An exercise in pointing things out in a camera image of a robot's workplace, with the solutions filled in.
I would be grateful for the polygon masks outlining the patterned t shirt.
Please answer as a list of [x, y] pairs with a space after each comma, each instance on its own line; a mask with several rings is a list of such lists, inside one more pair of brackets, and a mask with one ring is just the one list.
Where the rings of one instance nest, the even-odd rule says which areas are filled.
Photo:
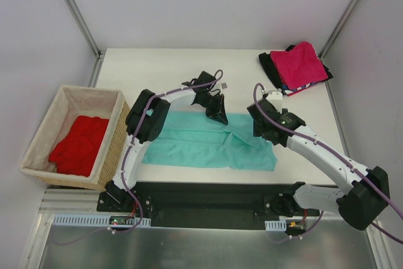
[[300, 92], [302, 92], [302, 91], [304, 91], [304, 90], [306, 90], [306, 89], [308, 89], [310, 87], [315, 86], [316, 84], [317, 83], [308, 83], [308, 84], [305, 84], [305, 85], [303, 85], [301, 87], [298, 87], [298, 88], [295, 88], [295, 89], [290, 89], [286, 84], [282, 84], [282, 87], [280, 89], [281, 89], [281, 93], [284, 96], [293, 96], [293, 95], [295, 95], [297, 93], [300, 93]]

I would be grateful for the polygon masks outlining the teal t shirt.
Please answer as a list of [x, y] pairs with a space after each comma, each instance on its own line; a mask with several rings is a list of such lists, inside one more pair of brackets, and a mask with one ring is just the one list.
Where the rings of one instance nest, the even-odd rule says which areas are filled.
[[148, 147], [144, 164], [193, 168], [274, 171], [272, 143], [253, 136], [249, 115], [229, 113], [227, 125], [199, 112], [169, 112]]

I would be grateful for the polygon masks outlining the black t shirt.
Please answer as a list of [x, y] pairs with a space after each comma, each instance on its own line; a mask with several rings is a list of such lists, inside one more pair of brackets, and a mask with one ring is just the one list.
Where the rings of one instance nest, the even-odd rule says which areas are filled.
[[[296, 45], [290, 45], [286, 49], [286, 51], [291, 50], [295, 46]], [[269, 80], [271, 81], [273, 86], [277, 90], [279, 90], [281, 92], [280, 88], [282, 87], [282, 84], [284, 84], [284, 82], [281, 80], [280, 75], [279, 75], [274, 63], [271, 60], [270, 53], [259, 54], [258, 59], [259, 59], [259, 62], [261, 64], [262, 68], [263, 68], [264, 73], [267, 75], [267, 77], [269, 78]], [[324, 66], [324, 69], [327, 72], [328, 78], [326, 80], [324, 80], [324, 81], [319, 82], [319, 83], [324, 83], [324, 82], [326, 82], [326, 81], [328, 81], [328, 80], [333, 78], [333, 75], [331, 74], [331, 72], [328, 69], [328, 67], [326, 67], [324, 64], [323, 64], [323, 66]]]

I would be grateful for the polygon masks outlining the pink t shirt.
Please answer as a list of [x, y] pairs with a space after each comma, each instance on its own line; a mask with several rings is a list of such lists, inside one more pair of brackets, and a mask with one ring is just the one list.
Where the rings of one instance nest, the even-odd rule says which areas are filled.
[[281, 80], [289, 89], [319, 83], [328, 78], [322, 62], [309, 42], [301, 42], [289, 51], [273, 50], [270, 57]]

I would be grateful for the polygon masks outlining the wicker basket with cloth liner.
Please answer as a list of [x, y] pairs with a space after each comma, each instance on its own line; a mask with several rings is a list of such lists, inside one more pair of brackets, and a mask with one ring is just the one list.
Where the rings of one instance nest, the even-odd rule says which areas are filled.
[[[127, 137], [125, 120], [129, 111], [125, 97], [118, 89], [62, 85], [25, 153], [20, 171], [49, 185], [104, 191], [117, 172]], [[109, 120], [88, 177], [60, 174], [56, 165], [48, 161], [51, 151], [66, 137], [80, 115]]]

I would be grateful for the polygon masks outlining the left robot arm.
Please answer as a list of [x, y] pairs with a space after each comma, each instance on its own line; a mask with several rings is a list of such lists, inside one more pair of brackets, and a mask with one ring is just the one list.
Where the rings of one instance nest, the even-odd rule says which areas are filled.
[[162, 132], [170, 110], [200, 105], [207, 118], [223, 125], [229, 123], [224, 95], [219, 89], [213, 94], [214, 86], [223, 75], [220, 69], [214, 75], [203, 71], [197, 78], [165, 93], [156, 94], [149, 89], [141, 91], [126, 117], [127, 137], [122, 155], [114, 177], [99, 195], [97, 210], [128, 212], [137, 209], [139, 203], [131, 191], [137, 182], [137, 170], [150, 143]]

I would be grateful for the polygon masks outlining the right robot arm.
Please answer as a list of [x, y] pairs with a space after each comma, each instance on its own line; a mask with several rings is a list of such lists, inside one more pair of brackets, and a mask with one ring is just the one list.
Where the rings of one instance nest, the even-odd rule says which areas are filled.
[[389, 177], [381, 167], [370, 169], [339, 154], [321, 142], [301, 118], [287, 110], [279, 112], [266, 99], [247, 110], [254, 136], [299, 154], [335, 184], [314, 186], [298, 181], [272, 200], [274, 212], [287, 217], [304, 209], [338, 213], [351, 227], [363, 231], [387, 207]]

